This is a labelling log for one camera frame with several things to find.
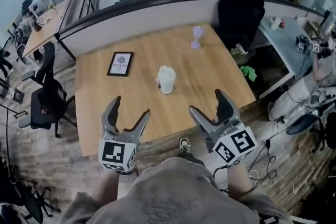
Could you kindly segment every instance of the white desk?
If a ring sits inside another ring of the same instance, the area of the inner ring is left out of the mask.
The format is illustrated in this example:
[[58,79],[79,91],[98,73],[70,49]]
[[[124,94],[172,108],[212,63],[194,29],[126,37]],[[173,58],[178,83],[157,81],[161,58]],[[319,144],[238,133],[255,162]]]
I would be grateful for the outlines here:
[[312,65],[311,57],[308,56],[308,58],[305,60],[305,57],[307,56],[298,52],[296,49],[296,37],[300,35],[308,37],[307,33],[293,18],[284,18],[284,22],[285,28],[275,31],[271,29],[270,17],[265,17],[262,19],[259,25],[259,29],[273,45],[289,71],[287,75],[272,85],[268,90],[263,92],[259,96],[260,99],[276,90],[292,77],[296,75],[303,76],[306,70]]

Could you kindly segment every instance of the paper cup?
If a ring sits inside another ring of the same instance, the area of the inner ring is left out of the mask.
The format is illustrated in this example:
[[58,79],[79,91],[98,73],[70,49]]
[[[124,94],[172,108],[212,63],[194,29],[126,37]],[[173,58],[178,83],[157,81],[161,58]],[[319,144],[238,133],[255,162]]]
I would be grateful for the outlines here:
[[176,73],[174,69],[167,66],[162,66],[157,73],[158,77],[156,79],[157,86],[164,94],[170,94],[173,91],[174,83],[176,79]]

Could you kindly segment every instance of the desk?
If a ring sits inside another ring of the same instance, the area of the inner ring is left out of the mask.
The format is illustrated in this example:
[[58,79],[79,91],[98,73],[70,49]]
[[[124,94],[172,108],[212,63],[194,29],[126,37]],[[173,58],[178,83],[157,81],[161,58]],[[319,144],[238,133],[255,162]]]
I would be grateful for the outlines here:
[[312,65],[312,57],[309,56],[305,60],[306,55],[296,49],[296,37],[301,34],[308,37],[307,33],[293,18],[284,18],[284,22],[285,28],[275,31],[271,29],[270,17],[262,19],[259,25],[259,29],[273,45],[289,71],[286,76],[262,93],[259,98],[264,98],[292,77],[296,75],[303,76],[305,71]]
[[[137,36],[77,58],[76,115],[83,156],[98,153],[101,116],[119,95],[117,126],[121,130],[133,127],[145,110],[151,110],[142,143],[194,127],[190,105],[214,119],[216,88],[225,91],[239,108],[255,101],[242,72],[210,24],[200,25],[205,30],[200,49],[191,48],[193,25],[187,25]],[[128,77],[107,76],[116,51],[134,52]],[[176,72],[170,95],[162,94],[155,82],[163,65]]]
[[52,16],[53,18],[51,19],[50,22],[44,25],[39,32],[36,32],[32,29],[31,35],[26,44],[26,48],[23,52],[23,57],[29,56],[35,50],[42,47],[45,43],[52,41],[52,42],[59,42],[61,46],[67,51],[67,53],[69,53],[72,59],[76,60],[73,54],[63,44],[63,42],[55,37],[55,35],[59,31],[60,24],[64,16],[67,3],[68,3],[68,0],[65,0],[59,3],[58,5],[56,5],[57,13],[54,13],[52,10],[48,10],[46,13],[44,13],[41,16],[44,22],[50,16]]

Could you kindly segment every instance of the picture frame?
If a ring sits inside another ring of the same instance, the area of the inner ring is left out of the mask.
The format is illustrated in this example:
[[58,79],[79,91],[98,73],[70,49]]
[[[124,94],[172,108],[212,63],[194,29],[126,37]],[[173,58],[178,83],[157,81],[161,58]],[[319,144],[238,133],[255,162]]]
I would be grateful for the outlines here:
[[131,62],[133,58],[133,52],[129,51],[117,51],[113,54],[108,76],[127,77],[130,71]]

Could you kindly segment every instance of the gray t-shirt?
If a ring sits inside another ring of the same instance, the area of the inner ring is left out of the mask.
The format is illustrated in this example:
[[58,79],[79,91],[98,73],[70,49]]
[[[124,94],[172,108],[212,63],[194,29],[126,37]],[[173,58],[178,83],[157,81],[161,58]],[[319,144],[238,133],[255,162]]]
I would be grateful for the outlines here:
[[334,86],[336,82],[336,55],[332,54],[319,61],[320,68],[322,68],[325,78],[319,82],[316,82],[313,77],[313,72],[304,77],[307,90],[311,93],[316,86],[326,87]]
[[235,201],[219,191],[205,167],[175,157],[145,170],[125,197],[101,208],[77,193],[58,223],[259,224],[269,217],[292,224],[261,190]]

